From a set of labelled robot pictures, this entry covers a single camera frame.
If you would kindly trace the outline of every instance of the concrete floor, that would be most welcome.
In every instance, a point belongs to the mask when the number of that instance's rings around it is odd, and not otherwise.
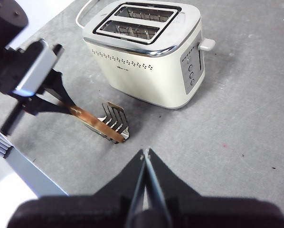
[[[97,116],[101,99],[123,106],[131,138],[114,145],[71,116],[26,114],[11,142],[70,194],[96,192],[140,148],[152,147],[202,195],[254,197],[284,212],[284,0],[193,2],[205,37],[217,46],[205,54],[200,89],[177,111],[108,85],[75,24],[85,2],[73,2],[29,42],[44,38],[64,45],[56,69],[70,96]],[[81,23],[109,2],[101,0]],[[0,126],[14,103],[0,95]]]

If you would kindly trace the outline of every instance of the toaster slot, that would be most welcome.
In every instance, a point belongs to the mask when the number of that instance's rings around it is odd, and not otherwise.
[[[126,7],[120,8],[115,13],[115,16],[151,20],[151,21],[158,21],[158,22],[166,22],[174,13],[175,13],[174,11],[126,6]]]
[[[142,39],[152,39],[159,28],[111,20],[106,22],[100,30]]]

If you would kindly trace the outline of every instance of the toaster vent hole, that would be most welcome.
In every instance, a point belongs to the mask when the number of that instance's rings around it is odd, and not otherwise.
[[[96,50],[91,50],[91,51],[92,51],[93,54],[101,56],[101,57],[105,57],[106,59],[109,59],[109,60],[117,61],[117,62],[123,63],[123,64],[128,64],[129,66],[132,65],[133,67],[139,67],[139,68],[143,67],[144,69],[149,68],[150,70],[152,70],[152,66],[151,65],[146,65],[145,63],[142,63],[142,64],[135,63],[133,61],[126,60],[126,59],[123,59],[123,58],[110,56],[109,54],[105,54],[105,53],[102,53],[100,51],[96,51]]]

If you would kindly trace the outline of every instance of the black cylinder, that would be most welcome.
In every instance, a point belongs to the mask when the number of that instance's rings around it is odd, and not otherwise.
[[[0,0],[0,53],[26,25],[27,15],[15,0]]]

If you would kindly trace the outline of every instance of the toaster lever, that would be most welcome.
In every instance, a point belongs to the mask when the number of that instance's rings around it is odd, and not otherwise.
[[[201,41],[201,43],[198,46],[198,49],[200,51],[211,51],[214,46],[215,46],[216,42],[213,39],[203,39]]]

